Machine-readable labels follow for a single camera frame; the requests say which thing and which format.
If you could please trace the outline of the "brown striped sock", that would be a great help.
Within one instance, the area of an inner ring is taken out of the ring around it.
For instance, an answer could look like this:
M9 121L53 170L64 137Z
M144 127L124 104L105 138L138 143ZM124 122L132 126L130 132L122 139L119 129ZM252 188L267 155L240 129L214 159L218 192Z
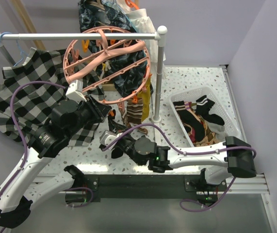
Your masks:
M123 124L124 124L127 128L131 128L131 124L128 122L128 116L127 116L126 110L119 109L119 112L120 112L120 114L121 114L121 119L122 119Z
M126 112L128 116L128 122L131 124L131 126L142 124L142 98L138 98L137 102L134 102L134 100L129 100L127 103Z

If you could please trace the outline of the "pink round clip hanger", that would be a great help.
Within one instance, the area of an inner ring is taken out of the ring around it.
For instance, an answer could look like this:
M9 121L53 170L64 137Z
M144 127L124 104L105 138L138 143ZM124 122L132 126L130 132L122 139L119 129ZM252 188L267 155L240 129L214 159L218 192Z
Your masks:
M88 57L79 59L79 51L74 50L74 45L79 39L86 41L94 40L96 42L96 46L99 48L99 51L92 53ZM110 66L111 59L139 51L142 51L145 54L142 59L132 62L130 65L120 69L119 71L113 72L106 77L104 76L106 72L112 69ZM130 94L124 98L114 101L101 100L100 103L119 104L130 98L135 98L141 90L146 90L146 83L149 79L150 73L150 57L146 44L143 40L137 39L137 37L135 37L132 33L124 29L101 26L78 34L76 39L69 44L63 59L63 71L67 82L71 84L76 80L82 79L84 76L91 73L91 71L96 71L98 66L102 66L102 73L99 80L82 89L82 92L87 92L133 68L138 67L142 63L146 63L146 70L143 73L141 82L138 83L138 87L135 88L135 90L131 91Z

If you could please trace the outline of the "yellow sock with pattern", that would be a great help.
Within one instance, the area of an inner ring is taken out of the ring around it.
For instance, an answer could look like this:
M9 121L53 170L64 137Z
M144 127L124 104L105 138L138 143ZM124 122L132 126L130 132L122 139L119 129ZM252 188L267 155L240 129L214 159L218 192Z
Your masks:
M143 100L143 112L142 112L142 121L148 118L149 116L149 105L151 95L153 94L153 86L151 83L152 74L149 74L148 80L145 85L145 90L141 92L142 100Z

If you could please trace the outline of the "black striped sock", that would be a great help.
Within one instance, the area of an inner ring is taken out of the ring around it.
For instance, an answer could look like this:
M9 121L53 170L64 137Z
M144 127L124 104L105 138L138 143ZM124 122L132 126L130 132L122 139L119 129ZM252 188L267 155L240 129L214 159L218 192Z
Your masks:
M186 109L184 101L173 102L173 105L190 139L201 141L205 137L205 129L201 121Z

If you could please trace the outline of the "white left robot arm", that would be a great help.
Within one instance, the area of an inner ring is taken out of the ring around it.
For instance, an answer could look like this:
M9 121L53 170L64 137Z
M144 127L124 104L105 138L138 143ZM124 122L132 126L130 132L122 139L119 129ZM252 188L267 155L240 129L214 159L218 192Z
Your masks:
M30 184L79 130L102 123L111 109L93 97L80 102L62 100L52 109L50 120L35 132L20 162L0 185L0 227L16 228L35 206L56 193L82 188L84 174L74 165L36 188Z

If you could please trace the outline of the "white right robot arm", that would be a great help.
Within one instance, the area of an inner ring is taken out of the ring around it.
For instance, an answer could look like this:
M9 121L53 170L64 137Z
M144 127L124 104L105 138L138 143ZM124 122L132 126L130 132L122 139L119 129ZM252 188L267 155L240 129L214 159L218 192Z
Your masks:
M255 149L234 136L227 136L223 142L209 146L177 148L171 142L160 146L145 136L134 139L130 135L133 130L130 128L122 133L105 131L99 140L101 150L112 150L112 158L126 154L138 166L147 166L155 173L203 166L199 185L206 191L229 177L254 178L257 175Z

